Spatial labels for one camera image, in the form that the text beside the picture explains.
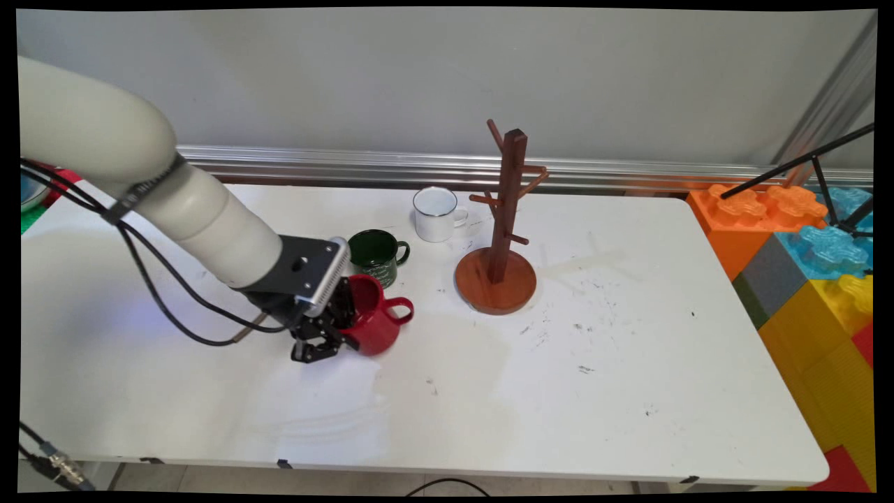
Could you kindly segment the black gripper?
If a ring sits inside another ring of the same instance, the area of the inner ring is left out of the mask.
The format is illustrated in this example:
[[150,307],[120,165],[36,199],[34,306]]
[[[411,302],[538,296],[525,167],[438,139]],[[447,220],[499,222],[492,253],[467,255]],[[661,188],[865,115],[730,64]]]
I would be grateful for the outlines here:
[[279,333],[290,331],[294,339],[290,358],[297,363],[315,363],[337,356],[343,346],[354,351],[360,350],[360,343],[342,329],[354,325],[356,309],[351,283],[348,278],[339,278],[335,292],[329,294],[325,302],[307,302],[291,294],[248,292],[248,300],[262,315],[279,322],[277,327],[263,327],[262,321],[255,321],[256,331]]

